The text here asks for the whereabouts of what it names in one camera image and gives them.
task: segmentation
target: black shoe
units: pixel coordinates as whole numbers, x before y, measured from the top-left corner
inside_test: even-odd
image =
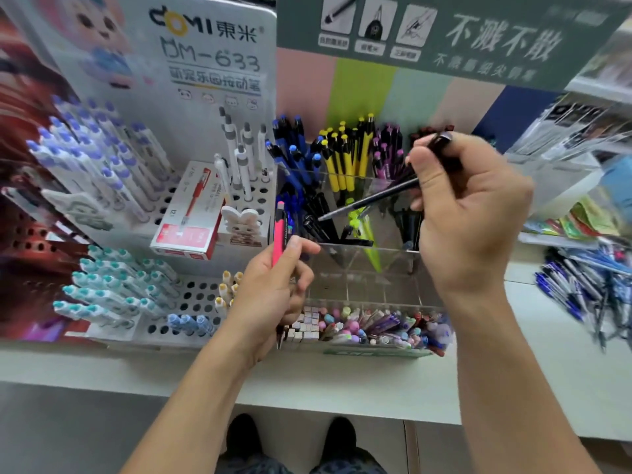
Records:
[[[343,417],[334,419],[329,425],[325,446],[322,448],[320,464],[351,457],[356,450],[356,435],[353,424]]]
[[[226,456],[246,460],[263,453],[259,431],[250,414],[240,414],[233,419],[226,433]]]

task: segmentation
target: pen box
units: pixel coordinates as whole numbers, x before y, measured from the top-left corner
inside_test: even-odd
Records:
[[[150,248],[157,254],[209,260],[217,241],[223,204],[215,166],[189,162]]]

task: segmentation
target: pants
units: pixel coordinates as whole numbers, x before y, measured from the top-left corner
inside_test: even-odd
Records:
[[[229,458],[226,454],[217,460],[216,474],[293,474],[276,459],[257,454],[248,460]],[[382,466],[364,449],[355,447],[350,453],[337,453],[324,460],[310,474],[386,474]]]

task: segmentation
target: fingernail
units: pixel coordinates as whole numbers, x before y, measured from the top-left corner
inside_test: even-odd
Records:
[[[294,235],[288,241],[288,248],[300,248],[301,247],[301,239]]]

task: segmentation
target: left hand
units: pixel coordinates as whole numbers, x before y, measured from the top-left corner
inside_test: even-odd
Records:
[[[250,367],[264,358],[276,343],[276,327],[298,318],[314,273],[299,258],[318,254],[320,246],[292,236],[273,267],[273,246],[250,260],[239,285],[233,307],[218,330],[237,340],[246,350]],[[296,284],[290,278],[296,275]]]

